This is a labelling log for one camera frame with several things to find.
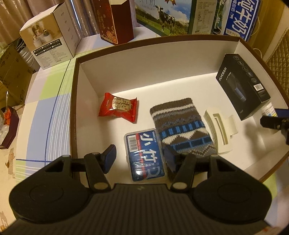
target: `red candy wrapper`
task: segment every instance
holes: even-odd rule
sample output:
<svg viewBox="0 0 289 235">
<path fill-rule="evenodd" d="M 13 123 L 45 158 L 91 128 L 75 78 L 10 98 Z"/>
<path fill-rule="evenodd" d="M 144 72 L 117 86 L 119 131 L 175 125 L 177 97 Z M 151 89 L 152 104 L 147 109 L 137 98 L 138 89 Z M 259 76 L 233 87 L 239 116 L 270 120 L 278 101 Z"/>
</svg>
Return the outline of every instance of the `red candy wrapper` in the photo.
<svg viewBox="0 0 289 235">
<path fill-rule="evenodd" d="M 105 93 L 104 100 L 100 106 L 99 117 L 116 116 L 130 122 L 136 120 L 137 99 L 128 100 Z"/>
</svg>

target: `blue milk box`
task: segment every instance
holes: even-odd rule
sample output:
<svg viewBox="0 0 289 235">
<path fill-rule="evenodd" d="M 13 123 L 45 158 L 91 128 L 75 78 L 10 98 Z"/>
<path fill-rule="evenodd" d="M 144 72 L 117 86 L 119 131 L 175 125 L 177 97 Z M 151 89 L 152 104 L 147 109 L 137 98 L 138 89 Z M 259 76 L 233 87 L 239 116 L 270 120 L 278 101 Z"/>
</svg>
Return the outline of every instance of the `blue milk box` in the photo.
<svg viewBox="0 0 289 235">
<path fill-rule="evenodd" d="M 125 149 L 133 181 L 165 176 L 159 137 L 155 129 L 126 134 Z"/>
<path fill-rule="evenodd" d="M 254 29 L 260 0 L 218 0 L 214 34 L 231 35 L 248 41 Z"/>
</svg>

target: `bottle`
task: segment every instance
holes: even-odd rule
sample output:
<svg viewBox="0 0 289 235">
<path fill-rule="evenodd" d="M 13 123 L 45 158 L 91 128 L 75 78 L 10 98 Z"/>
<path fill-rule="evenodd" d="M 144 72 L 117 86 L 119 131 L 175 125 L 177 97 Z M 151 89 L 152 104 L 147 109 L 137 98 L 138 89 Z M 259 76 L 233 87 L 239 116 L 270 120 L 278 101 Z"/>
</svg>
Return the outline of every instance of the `bottle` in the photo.
<svg viewBox="0 0 289 235">
<path fill-rule="evenodd" d="M 36 30 L 36 34 L 37 34 L 37 38 L 41 41 L 41 43 L 44 43 L 45 42 L 45 39 L 44 39 L 44 35 L 42 33 L 42 31 L 40 32 L 40 30 Z"/>
<path fill-rule="evenodd" d="M 43 35 L 45 42 L 50 42 L 53 40 L 52 35 L 47 30 L 43 30 Z"/>
<path fill-rule="evenodd" d="M 262 116 L 278 117 L 276 110 L 274 109 L 273 104 L 271 102 L 263 106 Z"/>
<path fill-rule="evenodd" d="M 32 39 L 33 39 L 33 44 L 36 48 L 39 48 L 42 46 L 42 42 L 36 36 L 33 36 Z"/>
</svg>

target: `dark red box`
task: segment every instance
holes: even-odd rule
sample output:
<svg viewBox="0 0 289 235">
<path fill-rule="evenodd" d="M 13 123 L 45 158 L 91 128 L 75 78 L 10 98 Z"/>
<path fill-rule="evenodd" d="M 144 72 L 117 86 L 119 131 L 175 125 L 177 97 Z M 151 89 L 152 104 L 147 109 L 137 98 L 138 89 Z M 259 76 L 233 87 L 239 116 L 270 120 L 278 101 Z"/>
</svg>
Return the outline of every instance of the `dark red box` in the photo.
<svg viewBox="0 0 289 235">
<path fill-rule="evenodd" d="M 92 0 L 100 37 L 114 45 L 127 43 L 134 38 L 129 0 Z"/>
<path fill-rule="evenodd" d="M 19 117 L 16 112 L 16 110 L 10 106 L 8 106 L 9 109 L 11 110 L 11 120 L 10 120 L 10 125 L 9 125 L 9 131 L 4 138 L 2 144 L 0 145 L 0 149 L 8 149 L 10 147 L 10 144 L 14 140 L 16 133 L 17 133 L 17 128 L 18 128 L 18 123 L 19 123 Z"/>
</svg>

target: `white power cable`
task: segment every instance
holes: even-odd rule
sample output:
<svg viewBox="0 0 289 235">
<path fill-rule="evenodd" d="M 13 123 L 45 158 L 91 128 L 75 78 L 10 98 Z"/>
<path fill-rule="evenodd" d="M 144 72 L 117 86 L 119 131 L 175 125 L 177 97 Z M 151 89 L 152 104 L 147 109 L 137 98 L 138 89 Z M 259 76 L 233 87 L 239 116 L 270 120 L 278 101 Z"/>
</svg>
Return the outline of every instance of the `white power cable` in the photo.
<svg viewBox="0 0 289 235">
<path fill-rule="evenodd" d="M 255 33 L 258 32 L 259 28 L 260 28 L 260 20 L 259 20 L 259 16 L 257 16 L 257 21 L 258 21 L 258 27 L 257 27 L 257 30 L 251 34 L 251 36 L 253 36 Z"/>
<path fill-rule="evenodd" d="M 260 56 L 263 59 L 262 52 L 258 48 L 253 48 L 253 50 L 258 50 L 260 52 Z"/>
</svg>

